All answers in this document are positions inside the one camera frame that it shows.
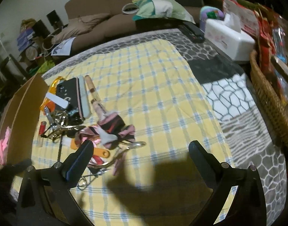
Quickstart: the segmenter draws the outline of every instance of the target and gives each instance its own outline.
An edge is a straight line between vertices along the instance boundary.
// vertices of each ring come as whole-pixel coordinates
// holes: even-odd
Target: wicker basket
[[[258,100],[261,102],[274,130],[288,147],[288,115],[286,114],[277,94],[267,81],[257,64],[257,52],[250,54],[251,80]]]

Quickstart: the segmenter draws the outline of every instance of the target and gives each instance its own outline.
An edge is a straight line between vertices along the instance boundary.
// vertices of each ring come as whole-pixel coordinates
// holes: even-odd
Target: cardboard box
[[[32,143],[40,110],[49,86],[36,74],[28,80],[7,104],[0,121],[0,140],[7,127],[11,128],[8,141],[7,164],[16,164],[31,158]]]

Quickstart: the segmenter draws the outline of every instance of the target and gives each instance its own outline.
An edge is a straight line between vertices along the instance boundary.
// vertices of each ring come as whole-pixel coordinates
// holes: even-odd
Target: pink cloth
[[[0,164],[6,165],[7,152],[8,152],[8,140],[11,134],[11,129],[7,127],[5,138],[0,140]]]

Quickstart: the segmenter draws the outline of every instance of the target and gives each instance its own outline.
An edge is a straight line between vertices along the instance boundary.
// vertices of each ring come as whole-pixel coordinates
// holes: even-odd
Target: yellow plaid tablecloth
[[[107,172],[84,191],[71,189],[86,215],[96,226],[189,225],[211,190],[189,158],[188,144],[198,140],[220,162],[233,163],[220,125],[188,63],[171,43],[154,40],[94,55],[57,76],[79,75],[90,75],[106,109],[119,112],[127,125],[135,126],[136,140],[147,142],[128,153],[119,176]],[[47,84],[55,78],[47,79]],[[96,122],[93,113],[84,124]],[[59,144],[47,140],[37,148],[36,134],[34,166],[50,167],[57,161]],[[61,161],[72,152],[63,146]],[[14,183],[17,191],[20,182],[17,178]],[[231,191],[217,221],[224,219],[233,197]]]

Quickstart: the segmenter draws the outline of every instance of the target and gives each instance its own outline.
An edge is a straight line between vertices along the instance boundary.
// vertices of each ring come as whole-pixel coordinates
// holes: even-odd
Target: white nail file
[[[46,94],[46,98],[48,98],[49,100],[53,101],[54,103],[58,104],[60,107],[66,109],[69,105],[69,102],[50,93],[50,92],[47,92]]]
[[[80,90],[80,99],[82,106],[82,113],[85,119],[91,116],[91,108],[89,106],[89,98],[86,91],[86,83],[83,76],[78,76],[79,79],[79,90]]]

